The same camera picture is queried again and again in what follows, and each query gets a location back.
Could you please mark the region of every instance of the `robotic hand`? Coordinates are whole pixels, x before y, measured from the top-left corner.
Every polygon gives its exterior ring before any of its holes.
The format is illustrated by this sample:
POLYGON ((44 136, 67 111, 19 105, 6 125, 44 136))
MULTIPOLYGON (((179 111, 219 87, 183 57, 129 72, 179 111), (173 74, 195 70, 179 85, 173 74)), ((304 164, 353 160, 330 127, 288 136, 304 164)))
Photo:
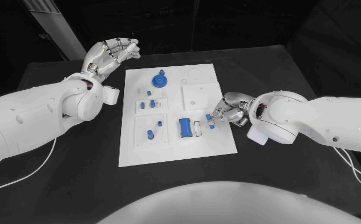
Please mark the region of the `robotic hand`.
POLYGON ((218 127, 222 122, 234 122, 242 127, 251 119, 248 137, 261 145, 268 138, 293 144, 303 133, 327 146, 361 151, 360 115, 360 98, 323 97, 308 101, 290 91, 271 92, 258 98, 229 92, 216 106, 209 125, 218 127))
POLYGON ((62 82, 0 97, 0 160, 41 147, 114 105, 120 90, 103 81, 130 58, 140 58, 139 40, 116 38, 91 48, 81 73, 62 82))

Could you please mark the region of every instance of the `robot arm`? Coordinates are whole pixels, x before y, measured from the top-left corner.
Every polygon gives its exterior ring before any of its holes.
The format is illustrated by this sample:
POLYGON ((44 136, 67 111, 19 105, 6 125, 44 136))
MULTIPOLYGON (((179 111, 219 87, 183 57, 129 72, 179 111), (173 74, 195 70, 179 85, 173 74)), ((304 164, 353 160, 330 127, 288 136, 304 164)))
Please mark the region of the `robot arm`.
POLYGON ((114 105, 120 90, 103 81, 131 57, 140 58, 136 39, 113 39, 91 48, 81 73, 60 83, 0 97, 0 160, 47 144, 68 129, 114 105))
POLYGON ((254 98, 226 93, 209 124, 252 122, 248 137, 261 145, 268 139, 293 144, 298 133, 320 144, 361 151, 361 99, 323 97, 308 101, 300 94, 278 91, 254 98))

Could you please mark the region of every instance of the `blue rectangular block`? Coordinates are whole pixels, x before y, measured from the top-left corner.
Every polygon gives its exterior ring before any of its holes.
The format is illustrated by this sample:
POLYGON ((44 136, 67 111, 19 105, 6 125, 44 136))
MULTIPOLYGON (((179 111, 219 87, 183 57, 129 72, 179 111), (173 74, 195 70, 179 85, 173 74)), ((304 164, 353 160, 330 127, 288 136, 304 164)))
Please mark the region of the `blue rectangular block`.
POLYGON ((179 120, 179 124, 180 124, 180 135, 182 137, 192 137, 192 128, 190 128, 190 118, 183 118, 179 120))

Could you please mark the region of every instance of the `cable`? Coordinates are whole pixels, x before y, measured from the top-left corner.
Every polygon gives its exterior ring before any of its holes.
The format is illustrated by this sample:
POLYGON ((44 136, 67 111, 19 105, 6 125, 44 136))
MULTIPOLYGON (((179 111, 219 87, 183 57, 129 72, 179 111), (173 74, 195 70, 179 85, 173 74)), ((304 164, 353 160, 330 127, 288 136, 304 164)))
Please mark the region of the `cable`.
POLYGON ((341 148, 341 150, 346 152, 346 154, 347 154, 347 156, 349 156, 349 159, 350 159, 350 162, 347 161, 347 159, 346 159, 346 157, 344 157, 344 155, 340 153, 340 151, 337 150, 337 153, 340 154, 340 156, 343 157, 343 159, 344 159, 344 161, 347 162, 347 164, 352 166, 352 168, 353 168, 353 172, 354 172, 354 175, 356 175, 356 178, 357 178, 357 180, 359 180, 359 182, 361 183, 361 180, 360 180, 360 178, 359 178, 359 176, 357 176, 357 173, 356 172, 359 172, 360 174, 361 174, 361 172, 356 169, 356 167, 354 167, 354 162, 353 162, 353 159, 352 159, 352 157, 350 157, 350 154, 349 154, 349 152, 341 148))
POLYGON ((54 150, 55 150, 55 143, 54 143, 54 147, 52 147, 52 149, 51 149, 51 153, 49 153, 49 155, 48 155, 48 158, 47 158, 47 160, 45 160, 45 162, 42 163, 42 166, 39 166, 38 170, 37 170, 31 175, 28 175, 26 177, 21 178, 19 180, 16 180, 16 181, 14 181, 14 182, 5 184, 3 186, 0 186, 0 188, 3 188, 3 187, 6 187, 6 186, 12 185, 12 184, 16 183, 16 182, 21 182, 22 180, 25 180, 26 178, 29 178, 29 177, 39 171, 39 169, 44 167, 45 163, 48 162, 48 159, 49 159, 49 157, 51 157, 51 155, 52 155, 52 152, 54 152, 54 150))

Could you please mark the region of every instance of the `table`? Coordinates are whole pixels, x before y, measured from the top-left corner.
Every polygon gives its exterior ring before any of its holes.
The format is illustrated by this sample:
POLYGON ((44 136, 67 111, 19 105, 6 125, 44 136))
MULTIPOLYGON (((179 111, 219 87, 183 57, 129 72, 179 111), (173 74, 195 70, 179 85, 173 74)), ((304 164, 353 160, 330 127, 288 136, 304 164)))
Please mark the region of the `table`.
MULTIPOLYGON (((264 184, 323 201, 361 216, 361 185, 333 147, 300 134, 293 145, 248 139, 248 124, 232 124, 238 154, 119 168, 123 89, 127 69, 213 63, 222 92, 255 97, 288 90, 317 96, 281 45, 209 52, 154 54, 123 63, 104 85, 121 90, 119 104, 104 105, 91 122, 58 138, 39 172, 0 189, 2 223, 97 223, 136 200, 162 190, 206 181, 264 184)), ((83 61, 32 63, 19 89, 60 82, 83 61)), ((22 178, 42 164, 52 143, 0 162, 0 183, 22 178)))

